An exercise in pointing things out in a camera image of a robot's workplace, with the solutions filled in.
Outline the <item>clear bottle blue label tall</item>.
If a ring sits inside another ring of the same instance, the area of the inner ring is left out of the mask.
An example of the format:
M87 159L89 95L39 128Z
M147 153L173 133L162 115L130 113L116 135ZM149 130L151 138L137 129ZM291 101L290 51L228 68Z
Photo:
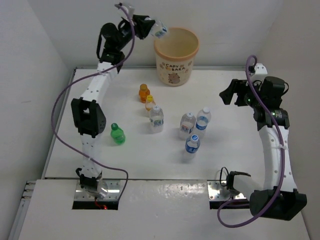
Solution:
M212 114L209 107L204 107L198 112L196 116L194 133L199 137L199 139L202 139L204 137L211 118Z

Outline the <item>clear bottle QR cap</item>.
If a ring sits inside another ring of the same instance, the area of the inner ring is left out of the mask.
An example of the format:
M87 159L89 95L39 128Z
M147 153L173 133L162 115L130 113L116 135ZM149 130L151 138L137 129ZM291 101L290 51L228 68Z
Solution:
M160 133L164 128L164 113L159 105L154 105L149 111L150 130Z

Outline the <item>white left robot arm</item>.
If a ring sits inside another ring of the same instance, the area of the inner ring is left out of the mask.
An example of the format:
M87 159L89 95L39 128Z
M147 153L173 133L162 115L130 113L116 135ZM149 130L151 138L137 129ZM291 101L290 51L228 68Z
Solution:
M84 153L82 167L76 170L80 186L91 194L102 192L102 167L98 165L101 134L107 120L102 110L102 101L110 83L120 72L125 59L123 48L135 37L143 40L155 35L161 23L146 15L133 15L131 21L122 19L115 25L106 23L100 29L96 48L99 60L97 74L79 98L71 101L73 122L77 128Z

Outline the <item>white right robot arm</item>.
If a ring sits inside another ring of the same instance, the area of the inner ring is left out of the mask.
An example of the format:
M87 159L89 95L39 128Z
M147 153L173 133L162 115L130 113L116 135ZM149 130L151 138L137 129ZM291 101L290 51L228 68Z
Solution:
M248 173L231 171L226 177L226 188L248 199L253 216L268 207L261 215L263 218L290 221L307 205L307 196L298 192L293 178L288 148L289 115L280 107L289 85L274 76L254 80L252 84L255 93L247 80L233 79L219 96L229 105L236 94L236 106L253 109L263 147L264 185L258 187Z

